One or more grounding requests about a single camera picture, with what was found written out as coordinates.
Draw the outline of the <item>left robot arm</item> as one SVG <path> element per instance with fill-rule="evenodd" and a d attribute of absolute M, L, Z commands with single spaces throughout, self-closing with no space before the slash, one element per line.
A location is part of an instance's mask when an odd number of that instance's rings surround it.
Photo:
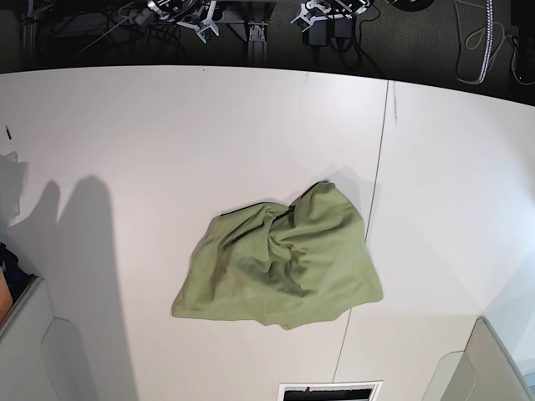
<path fill-rule="evenodd" d="M 372 5 L 372 1 L 364 0 L 309 0 L 300 4 L 300 12 L 291 23 L 305 32 L 318 22 L 356 17 Z"/>

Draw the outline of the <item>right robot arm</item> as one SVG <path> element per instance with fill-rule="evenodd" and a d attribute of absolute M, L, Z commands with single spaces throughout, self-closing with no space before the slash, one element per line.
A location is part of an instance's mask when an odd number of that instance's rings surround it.
<path fill-rule="evenodd" d="M 161 21 L 194 31 L 203 43 L 219 36 L 219 28 L 213 19 L 216 6 L 217 1 L 202 0 L 147 2 L 147 7 Z"/>

